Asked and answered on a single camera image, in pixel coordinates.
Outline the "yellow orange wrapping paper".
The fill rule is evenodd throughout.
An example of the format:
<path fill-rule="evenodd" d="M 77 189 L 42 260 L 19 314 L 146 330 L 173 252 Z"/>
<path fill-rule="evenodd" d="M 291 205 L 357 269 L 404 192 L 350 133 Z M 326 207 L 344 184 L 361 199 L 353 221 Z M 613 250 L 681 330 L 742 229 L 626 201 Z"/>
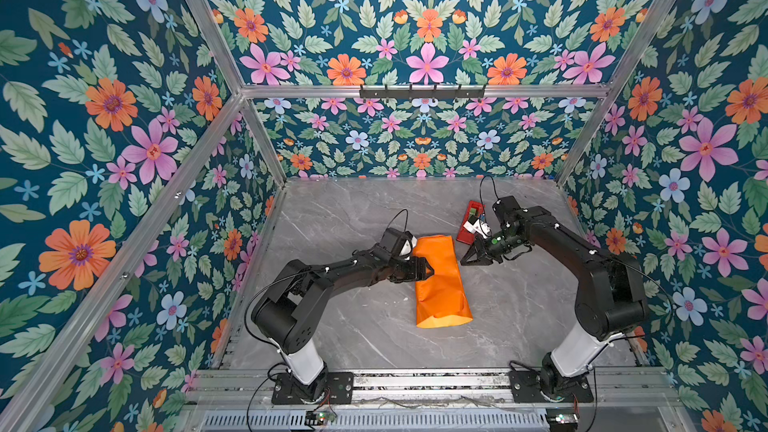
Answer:
<path fill-rule="evenodd" d="M 434 270 L 430 278 L 415 284 L 416 325 L 422 329 L 437 329 L 472 322 L 453 239 L 449 236 L 421 237 L 414 255 L 425 258 Z"/>

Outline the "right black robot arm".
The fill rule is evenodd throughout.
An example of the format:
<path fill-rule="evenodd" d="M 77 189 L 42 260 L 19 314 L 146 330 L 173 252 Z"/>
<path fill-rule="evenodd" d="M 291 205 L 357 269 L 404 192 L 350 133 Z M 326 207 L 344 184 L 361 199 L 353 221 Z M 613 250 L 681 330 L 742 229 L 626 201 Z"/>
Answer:
<path fill-rule="evenodd" d="M 492 211 L 499 221 L 496 232 L 475 209 L 464 221 L 462 230 L 473 235 L 473 242 L 461 265 L 501 264 L 514 260 L 512 252 L 519 247 L 540 247 L 577 280 L 576 324 L 544 356 L 538 371 L 541 394 L 550 401 L 563 400 L 588 383 L 591 366 L 606 348 L 647 320 L 644 273 L 631 255 L 592 244 L 541 206 L 523 207 L 506 196 L 492 204 Z"/>

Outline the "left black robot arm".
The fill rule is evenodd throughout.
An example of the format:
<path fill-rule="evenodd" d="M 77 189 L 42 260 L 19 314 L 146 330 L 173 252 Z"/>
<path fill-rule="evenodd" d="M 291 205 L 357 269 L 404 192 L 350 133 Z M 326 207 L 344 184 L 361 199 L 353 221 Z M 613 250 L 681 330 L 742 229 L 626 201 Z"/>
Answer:
<path fill-rule="evenodd" d="M 412 233 L 388 227 L 372 247 L 346 259 L 315 265 L 289 261 L 257 295 L 250 321 L 277 348 L 293 384 L 311 400 L 325 390 L 328 380 L 328 366 L 313 337 L 330 300 L 382 281 L 412 283 L 432 277 L 428 260 L 414 255 L 417 243 Z"/>

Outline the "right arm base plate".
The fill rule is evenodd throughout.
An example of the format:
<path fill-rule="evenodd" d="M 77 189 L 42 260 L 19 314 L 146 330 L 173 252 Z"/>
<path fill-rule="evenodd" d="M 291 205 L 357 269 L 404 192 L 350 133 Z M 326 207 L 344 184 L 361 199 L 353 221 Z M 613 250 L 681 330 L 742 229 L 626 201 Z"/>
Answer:
<path fill-rule="evenodd" d="M 510 370 L 510 389 L 516 403 L 592 403 L 594 394 L 586 374 L 561 377 L 555 369 Z"/>

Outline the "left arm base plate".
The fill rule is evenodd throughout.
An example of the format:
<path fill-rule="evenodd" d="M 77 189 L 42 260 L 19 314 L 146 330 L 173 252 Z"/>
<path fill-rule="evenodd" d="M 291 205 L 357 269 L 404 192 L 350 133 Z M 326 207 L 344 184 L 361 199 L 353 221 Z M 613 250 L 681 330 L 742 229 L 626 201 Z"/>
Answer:
<path fill-rule="evenodd" d="M 275 380 L 273 405 L 348 405 L 352 402 L 355 375 L 352 372 L 322 372 L 309 385 L 302 384 L 288 372 Z"/>

